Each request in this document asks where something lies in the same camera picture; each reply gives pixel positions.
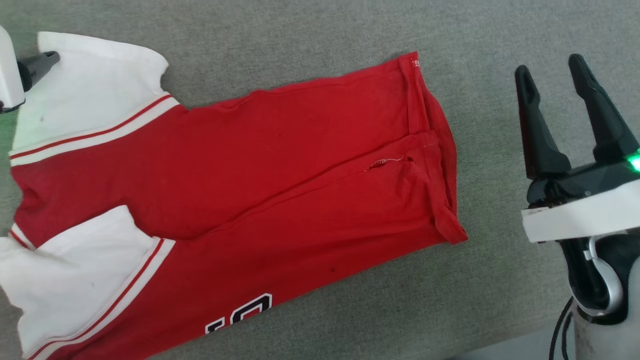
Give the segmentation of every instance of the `black cable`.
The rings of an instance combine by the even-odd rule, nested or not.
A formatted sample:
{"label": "black cable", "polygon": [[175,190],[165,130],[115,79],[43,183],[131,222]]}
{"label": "black cable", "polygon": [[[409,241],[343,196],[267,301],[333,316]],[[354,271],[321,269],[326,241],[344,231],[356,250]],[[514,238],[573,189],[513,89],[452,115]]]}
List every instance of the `black cable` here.
{"label": "black cable", "polygon": [[564,306],[564,309],[562,309],[562,312],[560,313],[560,318],[558,318],[558,322],[556,323],[556,328],[554,329],[554,334],[551,336],[551,347],[549,348],[549,360],[554,360],[554,355],[556,352],[556,342],[558,340],[558,335],[560,334],[560,327],[564,322],[564,317],[566,316],[566,314],[569,312],[569,309],[571,308],[571,304],[573,304],[573,297],[569,299],[569,301]]}
{"label": "black cable", "polygon": [[569,315],[566,316],[566,320],[564,321],[564,326],[562,328],[562,358],[564,360],[569,360],[569,355],[566,353],[566,333],[569,331],[569,325],[571,325],[571,319],[573,317],[573,313],[569,312]]}

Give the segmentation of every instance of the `robotic arm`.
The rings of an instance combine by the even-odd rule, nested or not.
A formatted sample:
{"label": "robotic arm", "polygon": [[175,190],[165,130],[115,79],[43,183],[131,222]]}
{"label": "robotic arm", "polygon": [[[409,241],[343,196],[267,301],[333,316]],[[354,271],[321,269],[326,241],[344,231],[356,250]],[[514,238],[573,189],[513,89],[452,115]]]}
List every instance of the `robotic arm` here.
{"label": "robotic arm", "polygon": [[[539,109],[540,94],[529,70],[522,65],[515,72],[525,166],[527,177],[532,180],[527,201],[533,210],[523,218],[530,240],[530,233],[537,229],[527,229],[526,216],[562,207],[584,213],[582,204],[593,200],[586,202],[585,199],[595,195],[600,199],[616,199],[616,192],[620,194],[623,188],[627,190],[640,184],[640,145],[635,136],[584,58],[571,55],[569,68],[576,92],[587,106],[596,140],[595,162],[577,168],[572,168],[566,155],[558,150],[548,130]],[[622,205],[610,206],[618,207],[619,211]],[[603,215],[601,218],[614,213],[602,208],[597,211]],[[569,222],[579,215],[578,211],[564,213],[569,214]],[[632,219],[638,217],[637,213],[625,215]],[[575,303],[565,323],[565,332],[573,317],[577,359],[640,359],[640,234],[633,229],[615,229],[613,233],[554,241],[563,251]]]}
{"label": "robotic arm", "polygon": [[11,38],[0,26],[0,113],[16,110],[24,104],[24,93],[59,61],[60,55],[55,51],[16,60]]}

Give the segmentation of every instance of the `fabric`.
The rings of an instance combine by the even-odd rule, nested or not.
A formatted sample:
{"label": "fabric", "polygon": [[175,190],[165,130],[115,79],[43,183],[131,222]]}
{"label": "fabric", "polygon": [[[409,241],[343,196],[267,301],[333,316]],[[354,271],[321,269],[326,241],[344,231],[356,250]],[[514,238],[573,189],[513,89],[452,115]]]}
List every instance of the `fabric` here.
{"label": "fabric", "polygon": [[[126,114],[114,124],[113,116],[85,121],[94,111],[85,104],[95,100],[70,102],[80,106],[72,111],[53,99],[90,97],[87,89],[104,79],[90,74],[126,74],[139,59],[160,69],[159,55],[78,35],[40,39],[61,44],[53,49],[62,66],[59,81],[38,84],[18,116],[22,142],[33,143],[10,154],[23,192],[11,234],[26,249],[8,254],[7,268],[47,273],[28,289],[55,284],[57,273],[70,271],[55,268],[62,261],[89,278],[66,281],[60,298],[21,289],[20,274],[0,282],[34,319],[20,323],[26,358],[146,358],[372,266],[467,238],[456,218],[455,145],[417,53],[189,111],[142,86],[134,98],[146,100],[111,110]],[[65,64],[67,51],[86,65]],[[139,78],[123,75],[118,86],[127,81]],[[101,91],[110,88],[118,91]],[[64,117],[56,117],[60,109]],[[73,132],[41,139],[56,121]],[[113,216],[124,233],[110,233]],[[40,266],[43,247],[76,233],[84,238],[74,254],[85,263],[52,252],[59,261]],[[126,237],[143,233],[156,240],[127,249]],[[102,245],[92,245],[98,234],[117,240],[104,257]],[[114,268],[118,275],[110,275]],[[88,282],[97,288],[92,297],[83,296]],[[84,302],[93,306],[71,310]],[[66,313],[68,326],[39,316],[48,309]]]}
{"label": "fabric", "polygon": [[[188,108],[415,49],[458,149],[458,217],[470,240],[369,269],[154,359],[442,360],[552,327],[570,292],[553,244],[530,244],[520,210],[529,181],[513,71],[526,64],[558,147],[592,160],[593,135],[566,61],[584,55],[640,133],[640,2],[595,0],[4,0],[0,24],[19,56],[38,31],[142,45],[171,64],[163,88]],[[15,114],[0,115],[0,151]],[[0,157],[0,229],[21,192]],[[20,309],[0,295],[0,359],[20,358]]]}
{"label": "fabric", "polygon": [[36,251],[0,238],[0,284],[24,312],[18,323],[22,347],[88,337],[104,327],[108,319],[102,315],[122,311],[172,246],[138,230],[125,206],[62,232]]}

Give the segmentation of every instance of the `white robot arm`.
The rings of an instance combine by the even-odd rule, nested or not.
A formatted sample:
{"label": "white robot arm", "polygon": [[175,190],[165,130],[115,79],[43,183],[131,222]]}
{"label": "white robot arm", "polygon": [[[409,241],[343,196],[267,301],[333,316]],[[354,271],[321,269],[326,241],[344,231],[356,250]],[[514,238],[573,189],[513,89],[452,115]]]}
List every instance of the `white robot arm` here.
{"label": "white robot arm", "polygon": [[60,56],[55,51],[16,60],[11,37],[0,26],[0,113],[16,110],[24,104],[24,93],[59,61]]}
{"label": "white robot arm", "polygon": [[549,359],[563,322],[567,359],[566,330],[573,318],[578,360],[638,360],[640,144],[584,58],[571,55],[569,69],[596,140],[595,162],[581,167],[572,167],[558,150],[527,67],[515,72],[525,167],[532,180],[523,225],[531,241],[560,245],[573,293],[556,325]]}

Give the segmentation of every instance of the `red stripe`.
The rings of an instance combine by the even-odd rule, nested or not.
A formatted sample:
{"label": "red stripe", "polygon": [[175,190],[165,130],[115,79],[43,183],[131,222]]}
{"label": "red stripe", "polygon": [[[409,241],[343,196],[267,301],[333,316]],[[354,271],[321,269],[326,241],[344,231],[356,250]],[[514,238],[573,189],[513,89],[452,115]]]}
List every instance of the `red stripe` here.
{"label": "red stripe", "polygon": [[151,253],[151,256],[149,256],[149,258],[147,259],[147,261],[145,262],[145,264],[142,266],[142,269],[140,269],[140,271],[136,274],[136,277],[133,278],[133,280],[129,283],[129,285],[125,288],[125,290],[120,294],[120,296],[113,302],[113,304],[109,307],[109,309],[107,309],[107,311],[104,313],[104,315],[102,315],[95,323],[93,323],[93,325],[91,325],[91,327],[87,330],[85,330],[82,334],[76,336],[73,339],[70,340],[54,340],[54,341],[50,341],[48,342],[46,345],[44,345],[43,347],[40,348],[40,350],[36,351],[35,354],[33,354],[29,360],[34,359],[36,356],[38,356],[39,353],[41,353],[46,347],[48,347],[49,345],[53,344],[53,343],[66,343],[68,341],[74,341],[74,340],[78,340],[79,338],[83,337],[86,333],[90,332],[91,330],[93,330],[94,327],[98,326],[98,324],[100,324],[101,321],[104,320],[105,317],[107,317],[107,315],[109,315],[113,308],[116,307],[116,305],[118,305],[118,303],[122,300],[122,298],[127,294],[127,292],[129,292],[129,290],[131,289],[131,286],[133,286],[136,281],[138,281],[138,279],[140,278],[140,276],[142,275],[142,273],[147,269],[147,267],[149,266],[149,263],[151,262],[151,260],[156,256],[156,254],[158,253],[158,251],[160,250],[160,247],[162,246],[164,242],[164,239],[160,239],[160,242],[158,243],[158,245],[156,246],[156,249],[153,251],[153,253]]}
{"label": "red stripe", "polygon": [[50,147],[54,147],[54,146],[58,146],[61,145],[63,143],[68,143],[68,142],[74,142],[74,141],[78,141],[78,140],[82,140],[82,139],[86,139],[86,138],[92,138],[94,136],[99,136],[99,135],[104,135],[107,133],[110,133],[112,131],[115,131],[117,129],[120,129],[121,127],[127,125],[128,123],[132,122],[133,120],[135,120],[136,118],[138,118],[140,115],[146,113],[147,111],[149,111],[151,108],[153,108],[155,105],[158,105],[158,103],[170,98],[171,95],[165,95],[163,97],[161,97],[160,99],[152,102],[149,106],[147,106],[146,108],[140,110],[137,114],[133,115],[132,117],[130,117],[129,119],[127,119],[125,122],[122,122],[114,127],[112,127],[111,129],[107,129],[107,130],[103,130],[103,131],[98,131],[97,133],[93,133],[93,134],[87,134],[87,135],[81,135],[81,136],[76,136],[74,138],[68,138],[68,139],[64,139],[64,140],[60,140],[57,142],[53,142],[53,143],[49,143],[47,145],[41,146],[37,149],[33,149],[33,150],[29,150],[29,151],[25,151],[25,152],[21,152],[19,154],[14,154],[9,156],[10,159],[15,159],[15,158],[19,158],[21,156],[27,156],[27,155],[31,155],[34,154],[36,152],[40,152],[42,150],[48,149]]}
{"label": "red stripe", "polygon": [[13,236],[13,239],[14,239],[15,241],[19,242],[19,243],[20,243],[20,245],[22,245],[23,247],[25,247],[25,248],[27,248],[27,249],[29,248],[29,247],[27,246],[27,243],[25,243],[24,241],[22,241],[22,239],[20,239],[20,236],[18,236],[18,234],[16,234],[16,233],[15,233],[15,231],[13,231],[13,230],[9,230],[9,233],[11,233],[11,236]]}

